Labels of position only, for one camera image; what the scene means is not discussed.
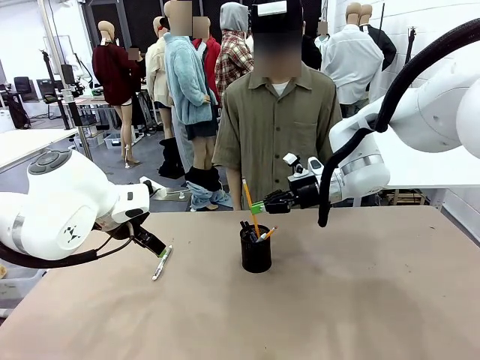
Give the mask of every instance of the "black pole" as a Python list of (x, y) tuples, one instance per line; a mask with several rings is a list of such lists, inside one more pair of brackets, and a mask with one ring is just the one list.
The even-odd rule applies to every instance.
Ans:
[(56, 83), (55, 83), (55, 77), (53, 77), (53, 72), (52, 72), (52, 67), (50, 66), (50, 57), (48, 56), (48, 53), (41, 50), (42, 54), (43, 54), (43, 60), (45, 61), (45, 65), (46, 65), (46, 70), (48, 71), (48, 75), (50, 77), (50, 81), (52, 82), (52, 87), (53, 87), (53, 95), (55, 96), (55, 98), (57, 99), (57, 104), (58, 104), (58, 108), (60, 109), (60, 115), (61, 115), (61, 118), (63, 120), (63, 124), (65, 126), (65, 130), (70, 130), (70, 125), (68, 124), (68, 117), (67, 117), (67, 113), (65, 112), (65, 109), (63, 107), (63, 103), (62, 103), (62, 100), (59, 99), (59, 97), (57, 96), (57, 91), (55, 91), (56, 89)]
[(415, 28), (412, 28), (408, 36), (408, 49), (406, 50), (405, 64), (403, 64), (403, 66), (408, 64), (408, 62), (412, 58), (412, 48), (413, 48), (413, 41), (415, 41), (415, 35), (416, 35)]
[(378, 45), (380, 43), (380, 33), (382, 32), (382, 25), (383, 25), (383, 14), (385, 13), (385, 2), (383, 3), (382, 6), (382, 17), (380, 18), (380, 28), (378, 31), (378, 38), (376, 39), (376, 44)]

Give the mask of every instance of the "olive green shirt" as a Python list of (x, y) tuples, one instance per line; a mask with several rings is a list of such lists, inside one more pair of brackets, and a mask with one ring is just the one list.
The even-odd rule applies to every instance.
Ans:
[[(305, 64), (281, 96), (268, 78), (248, 73), (224, 93), (213, 163), (240, 170), (252, 201), (261, 201), (288, 190), (292, 169), (282, 158), (289, 152), (304, 166), (312, 156), (329, 159), (329, 131), (341, 119), (335, 84)], [(247, 209), (245, 197), (243, 203)]]

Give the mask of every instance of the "black shorts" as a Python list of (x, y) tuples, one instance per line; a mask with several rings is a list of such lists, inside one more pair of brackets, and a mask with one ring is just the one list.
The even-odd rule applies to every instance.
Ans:
[(185, 125), (187, 139), (193, 140), (196, 137), (214, 137), (217, 135), (218, 122), (216, 118), (209, 121), (201, 121), (192, 125)]
[(163, 105), (160, 101), (155, 101), (155, 109), (170, 109), (170, 107)]

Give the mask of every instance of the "black jacket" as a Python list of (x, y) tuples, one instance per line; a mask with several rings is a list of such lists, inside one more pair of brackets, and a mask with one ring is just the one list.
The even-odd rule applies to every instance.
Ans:
[(307, 35), (301, 39), (301, 60), (309, 68), (320, 70), (322, 67), (322, 54), (315, 46), (314, 39)]
[(368, 34), (371, 36), (375, 44), (382, 50), (383, 56), (385, 59), (383, 60), (382, 71), (384, 71), (395, 59), (395, 55), (397, 55), (397, 48), (390, 40), (390, 37), (383, 30), (379, 30), (378, 28), (374, 28), (372, 25), (367, 25), (368, 27)]

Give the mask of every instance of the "light blue fuzzy jacket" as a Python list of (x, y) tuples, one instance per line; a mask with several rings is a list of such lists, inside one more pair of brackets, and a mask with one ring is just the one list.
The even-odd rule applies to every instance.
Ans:
[(215, 105), (217, 101), (213, 91), (207, 90), (203, 63), (190, 39), (169, 32), (163, 38), (166, 81), (178, 120), (184, 125), (212, 120), (212, 108), (203, 103), (203, 97), (209, 95)]

